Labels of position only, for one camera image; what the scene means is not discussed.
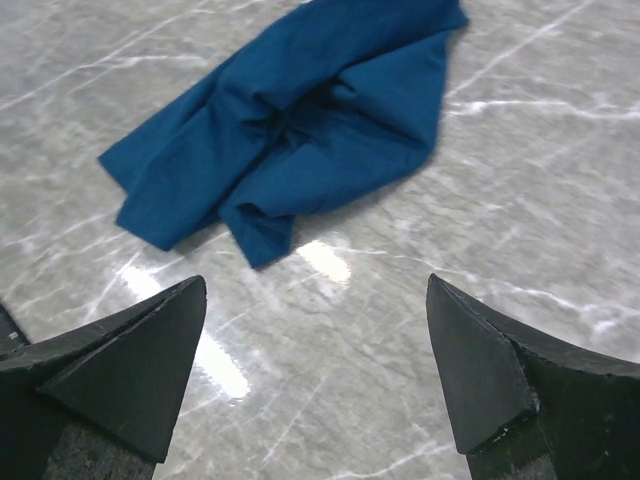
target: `blue cloth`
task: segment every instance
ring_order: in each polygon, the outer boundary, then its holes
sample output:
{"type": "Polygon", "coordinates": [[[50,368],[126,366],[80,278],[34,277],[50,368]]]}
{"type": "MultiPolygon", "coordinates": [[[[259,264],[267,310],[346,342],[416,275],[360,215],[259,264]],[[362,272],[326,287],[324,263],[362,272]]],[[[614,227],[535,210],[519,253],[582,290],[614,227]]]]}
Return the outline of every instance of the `blue cloth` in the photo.
{"type": "Polygon", "coordinates": [[[253,267],[295,215],[345,205],[433,151],[457,0],[314,0],[101,157],[118,225],[169,250],[222,220],[253,267]]]}

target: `towel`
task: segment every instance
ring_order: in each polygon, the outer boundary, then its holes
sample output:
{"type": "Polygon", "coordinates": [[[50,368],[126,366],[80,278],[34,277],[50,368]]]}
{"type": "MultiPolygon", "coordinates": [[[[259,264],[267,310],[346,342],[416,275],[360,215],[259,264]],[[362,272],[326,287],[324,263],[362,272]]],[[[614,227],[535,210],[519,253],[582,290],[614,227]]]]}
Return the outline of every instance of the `towel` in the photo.
{"type": "Polygon", "coordinates": [[[436,142],[457,0],[313,0],[113,145],[116,223],[163,250],[222,220],[254,268],[436,142]]]}

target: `dark blue fabric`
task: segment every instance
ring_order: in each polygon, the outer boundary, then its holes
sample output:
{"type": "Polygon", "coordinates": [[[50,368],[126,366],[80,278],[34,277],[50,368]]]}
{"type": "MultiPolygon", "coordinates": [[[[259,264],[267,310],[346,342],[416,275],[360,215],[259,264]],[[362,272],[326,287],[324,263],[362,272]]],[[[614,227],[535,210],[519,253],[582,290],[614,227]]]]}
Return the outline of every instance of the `dark blue fabric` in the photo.
{"type": "Polygon", "coordinates": [[[218,220],[253,267],[294,216],[409,175],[432,152],[457,0],[314,0],[271,25],[100,160],[117,223],[169,250],[218,220]]]}

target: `cloth fold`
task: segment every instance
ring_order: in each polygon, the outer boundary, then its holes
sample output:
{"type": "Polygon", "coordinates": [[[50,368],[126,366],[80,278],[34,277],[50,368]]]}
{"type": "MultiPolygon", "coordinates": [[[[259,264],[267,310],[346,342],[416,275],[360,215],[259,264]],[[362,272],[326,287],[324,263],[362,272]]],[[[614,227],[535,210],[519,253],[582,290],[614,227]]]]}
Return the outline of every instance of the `cloth fold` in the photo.
{"type": "Polygon", "coordinates": [[[405,177],[436,141],[457,0],[314,0],[275,22],[101,157],[117,223],[169,250],[219,220],[254,268],[296,215],[405,177]]]}

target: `marble countertop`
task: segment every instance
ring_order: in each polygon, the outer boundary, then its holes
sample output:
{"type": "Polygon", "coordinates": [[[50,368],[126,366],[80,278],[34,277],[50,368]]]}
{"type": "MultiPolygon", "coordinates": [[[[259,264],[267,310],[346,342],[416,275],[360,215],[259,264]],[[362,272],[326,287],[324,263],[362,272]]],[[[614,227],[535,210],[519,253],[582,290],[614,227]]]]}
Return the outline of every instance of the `marble countertop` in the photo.
{"type": "Polygon", "coordinates": [[[640,9],[467,0],[438,152],[301,219],[248,268],[223,226],[170,253],[113,224],[95,157],[295,0],[0,5],[0,296],[34,340],[196,273],[205,332],[160,479],[467,479],[425,315],[436,272],[640,362],[640,9]]]}

